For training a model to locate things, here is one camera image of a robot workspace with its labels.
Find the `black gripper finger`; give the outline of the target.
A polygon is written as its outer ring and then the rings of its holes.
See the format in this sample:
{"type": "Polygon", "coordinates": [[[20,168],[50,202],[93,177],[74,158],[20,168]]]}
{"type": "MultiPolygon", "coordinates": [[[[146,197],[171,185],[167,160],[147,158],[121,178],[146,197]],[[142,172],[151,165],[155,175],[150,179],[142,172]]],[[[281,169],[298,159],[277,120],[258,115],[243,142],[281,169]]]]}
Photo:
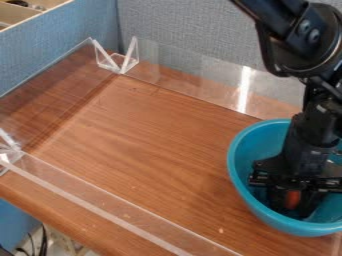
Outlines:
{"type": "Polygon", "coordinates": [[[324,192],[309,190],[301,191],[301,200],[297,207],[301,219],[308,218],[313,214],[325,197],[326,194],[324,192]]]}
{"type": "Polygon", "coordinates": [[[270,208],[274,211],[286,211],[289,210],[285,207],[285,197],[286,197],[286,192],[292,190],[282,190],[278,189],[277,187],[270,187],[268,189],[268,199],[269,199],[269,204],[270,208]]]}

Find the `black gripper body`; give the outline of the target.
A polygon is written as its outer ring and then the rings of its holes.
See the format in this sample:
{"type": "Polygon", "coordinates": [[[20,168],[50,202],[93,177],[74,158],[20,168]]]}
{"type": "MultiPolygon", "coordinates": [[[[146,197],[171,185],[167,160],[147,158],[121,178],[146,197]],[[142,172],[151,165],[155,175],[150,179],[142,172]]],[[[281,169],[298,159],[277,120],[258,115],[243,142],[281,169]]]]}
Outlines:
{"type": "Polygon", "coordinates": [[[281,152],[253,162],[249,184],[278,191],[342,193],[342,167],[329,161],[341,138],[337,116],[296,115],[281,152]]]}

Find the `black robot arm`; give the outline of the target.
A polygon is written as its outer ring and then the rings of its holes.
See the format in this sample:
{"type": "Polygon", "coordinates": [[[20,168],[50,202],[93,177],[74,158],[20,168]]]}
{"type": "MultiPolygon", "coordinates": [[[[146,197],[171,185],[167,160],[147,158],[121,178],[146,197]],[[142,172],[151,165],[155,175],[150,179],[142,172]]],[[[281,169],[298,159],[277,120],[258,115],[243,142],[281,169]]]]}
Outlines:
{"type": "Polygon", "coordinates": [[[342,193],[342,169],[329,161],[342,141],[342,12],[309,0],[230,0],[252,17],[266,70],[305,85],[278,155],[257,160],[249,183],[268,189],[270,208],[309,217],[342,193]]]}

